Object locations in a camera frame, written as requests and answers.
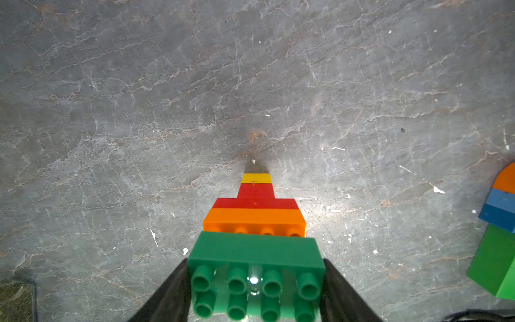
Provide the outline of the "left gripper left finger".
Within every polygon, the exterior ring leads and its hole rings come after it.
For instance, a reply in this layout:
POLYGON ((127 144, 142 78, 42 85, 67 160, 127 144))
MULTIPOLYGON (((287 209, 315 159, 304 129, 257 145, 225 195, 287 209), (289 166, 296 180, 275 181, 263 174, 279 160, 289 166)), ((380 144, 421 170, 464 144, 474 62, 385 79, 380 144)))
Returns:
POLYGON ((190 304, 191 285, 185 258, 129 322, 187 321, 190 304))

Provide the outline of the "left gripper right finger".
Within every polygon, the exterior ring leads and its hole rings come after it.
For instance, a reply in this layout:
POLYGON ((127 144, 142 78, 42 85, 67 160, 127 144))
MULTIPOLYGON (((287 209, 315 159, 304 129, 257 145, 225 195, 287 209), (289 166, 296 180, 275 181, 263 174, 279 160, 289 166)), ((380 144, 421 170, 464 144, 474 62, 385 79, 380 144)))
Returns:
POLYGON ((320 314, 323 322, 381 322, 382 319, 369 307, 343 275, 328 260, 325 281, 320 301, 320 314))

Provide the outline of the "green tall lego brick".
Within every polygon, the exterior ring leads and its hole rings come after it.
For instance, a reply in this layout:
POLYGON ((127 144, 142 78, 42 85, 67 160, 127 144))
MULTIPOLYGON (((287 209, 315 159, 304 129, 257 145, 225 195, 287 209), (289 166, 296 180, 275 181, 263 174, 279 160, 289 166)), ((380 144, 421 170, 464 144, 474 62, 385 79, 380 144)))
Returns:
POLYGON ((514 299, 514 234, 489 225, 468 277, 499 299, 514 299))

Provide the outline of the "small red lego brick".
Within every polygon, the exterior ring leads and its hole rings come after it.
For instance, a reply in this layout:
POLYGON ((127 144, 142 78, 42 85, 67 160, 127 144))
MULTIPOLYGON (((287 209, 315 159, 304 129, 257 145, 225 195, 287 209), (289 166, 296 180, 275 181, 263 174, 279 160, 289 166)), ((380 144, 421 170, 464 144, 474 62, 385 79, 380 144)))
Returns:
POLYGON ((274 199, 272 183, 241 183, 239 199, 274 199))

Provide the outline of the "orange long lego brick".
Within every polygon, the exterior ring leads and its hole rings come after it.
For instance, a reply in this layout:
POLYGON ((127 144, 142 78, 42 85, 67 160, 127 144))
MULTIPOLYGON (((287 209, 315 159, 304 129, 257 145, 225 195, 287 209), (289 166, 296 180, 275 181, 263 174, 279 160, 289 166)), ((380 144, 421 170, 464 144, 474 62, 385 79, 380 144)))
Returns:
POLYGON ((305 237, 306 229, 299 209, 213 208, 203 221, 205 232, 305 237))

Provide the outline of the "light blue lego brick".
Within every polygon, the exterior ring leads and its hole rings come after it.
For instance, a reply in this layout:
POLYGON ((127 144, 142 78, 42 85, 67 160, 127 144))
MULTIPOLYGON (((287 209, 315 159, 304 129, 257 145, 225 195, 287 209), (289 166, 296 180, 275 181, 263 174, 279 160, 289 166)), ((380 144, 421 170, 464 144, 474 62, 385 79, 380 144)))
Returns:
POLYGON ((479 218, 514 233, 514 194, 491 188, 479 218))

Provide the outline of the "orange round lego piece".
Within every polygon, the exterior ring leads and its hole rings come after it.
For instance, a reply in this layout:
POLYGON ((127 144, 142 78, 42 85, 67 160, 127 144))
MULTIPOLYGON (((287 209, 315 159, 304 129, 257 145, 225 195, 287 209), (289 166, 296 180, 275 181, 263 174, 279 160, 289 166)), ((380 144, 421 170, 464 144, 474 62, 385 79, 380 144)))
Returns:
POLYGON ((515 194, 515 163, 513 162, 496 177, 492 185, 493 189, 515 194))

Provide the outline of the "yellow square lego brick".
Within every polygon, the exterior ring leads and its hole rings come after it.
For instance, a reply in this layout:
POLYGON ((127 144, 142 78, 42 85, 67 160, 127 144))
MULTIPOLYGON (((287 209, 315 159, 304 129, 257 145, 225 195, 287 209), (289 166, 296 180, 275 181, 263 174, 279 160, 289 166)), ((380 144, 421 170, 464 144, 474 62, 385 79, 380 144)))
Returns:
POLYGON ((245 173, 242 184, 272 184, 270 173, 245 173))

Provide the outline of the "green lego plate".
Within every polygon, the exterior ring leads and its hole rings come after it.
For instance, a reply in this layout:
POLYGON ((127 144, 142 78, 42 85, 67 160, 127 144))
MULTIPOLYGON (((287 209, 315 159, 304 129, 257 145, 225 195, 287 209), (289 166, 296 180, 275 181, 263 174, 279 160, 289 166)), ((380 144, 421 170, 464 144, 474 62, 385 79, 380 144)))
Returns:
POLYGON ((201 232, 188 268, 200 318, 317 318, 326 269, 313 238, 201 232))

